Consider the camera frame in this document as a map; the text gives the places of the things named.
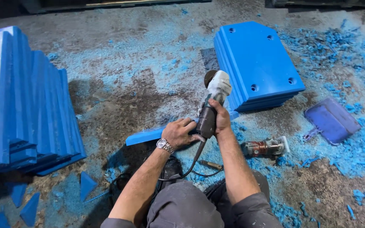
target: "watch face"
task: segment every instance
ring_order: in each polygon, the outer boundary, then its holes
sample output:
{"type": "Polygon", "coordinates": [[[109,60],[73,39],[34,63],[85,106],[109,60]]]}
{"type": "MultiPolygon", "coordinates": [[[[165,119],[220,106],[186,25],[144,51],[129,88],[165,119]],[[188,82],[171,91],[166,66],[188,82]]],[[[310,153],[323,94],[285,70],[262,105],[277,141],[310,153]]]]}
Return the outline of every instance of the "watch face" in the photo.
{"type": "Polygon", "coordinates": [[[166,143],[167,141],[165,139],[160,139],[159,141],[157,141],[157,147],[164,148],[166,143]]]}

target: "man's right hand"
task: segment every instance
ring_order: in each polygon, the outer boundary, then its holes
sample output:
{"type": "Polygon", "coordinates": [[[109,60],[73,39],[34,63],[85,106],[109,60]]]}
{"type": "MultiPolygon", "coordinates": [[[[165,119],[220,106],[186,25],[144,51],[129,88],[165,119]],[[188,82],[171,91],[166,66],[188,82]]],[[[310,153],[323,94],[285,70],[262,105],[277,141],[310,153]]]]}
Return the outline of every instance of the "man's right hand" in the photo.
{"type": "Polygon", "coordinates": [[[223,131],[231,130],[230,116],[226,108],[221,106],[221,104],[214,99],[209,99],[208,103],[218,112],[218,115],[216,116],[215,136],[223,131]]]}

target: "gray sleeve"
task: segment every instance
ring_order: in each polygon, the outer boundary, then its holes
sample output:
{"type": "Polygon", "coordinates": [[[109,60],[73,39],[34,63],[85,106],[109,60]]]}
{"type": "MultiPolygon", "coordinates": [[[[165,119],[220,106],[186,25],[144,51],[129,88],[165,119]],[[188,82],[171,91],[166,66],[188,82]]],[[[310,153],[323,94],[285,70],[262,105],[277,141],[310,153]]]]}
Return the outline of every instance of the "gray sleeve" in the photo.
{"type": "Polygon", "coordinates": [[[232,213],[236,227],[282,228],[262,192],[247,196],[233,205],[232,213]]]}
{"type": "Polygon", "coordinates": [[[123,219],[106,218],[101,228],[136,228],[131,221],[123,219]]]}

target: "forearm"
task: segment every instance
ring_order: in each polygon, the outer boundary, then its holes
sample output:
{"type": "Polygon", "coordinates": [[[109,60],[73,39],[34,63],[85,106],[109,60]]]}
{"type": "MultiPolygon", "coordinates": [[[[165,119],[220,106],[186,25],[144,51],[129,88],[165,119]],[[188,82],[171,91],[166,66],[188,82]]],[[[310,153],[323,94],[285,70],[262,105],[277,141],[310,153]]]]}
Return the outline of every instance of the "forearm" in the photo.
{"type": "Polygon", "coordinates": [[[260,188],[248,166],[231,128],[216,135],[222,154],[226,176],[226,189],[232,205],[252,194],[260,192],[260,188]]]}
{"type": "Polygon", "coordinates": [[[126,184],[108,217],[129,220],[138,225],[138,215],[150,202],[157,179],[169,157],[166,150],[156,148],[126,184]]]}

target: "wristwatch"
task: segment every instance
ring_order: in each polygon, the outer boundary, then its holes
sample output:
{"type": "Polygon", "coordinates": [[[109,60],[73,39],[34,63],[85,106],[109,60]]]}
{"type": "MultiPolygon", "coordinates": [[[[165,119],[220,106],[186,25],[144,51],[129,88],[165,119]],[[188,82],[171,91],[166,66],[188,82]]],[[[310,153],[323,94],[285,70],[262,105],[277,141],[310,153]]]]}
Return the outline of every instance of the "wristwatch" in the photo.
{"type": "Polygon", "coordinates": [[[170,154],[173,154],[173,152],[175,151],[175,149],[171,147],[170,143],[168,143],[167,140],[164,138],[159,139],[159,141],[157,141],[156,143],[156,146],[159,149],[164,149],[168,151],[170,154]]]}

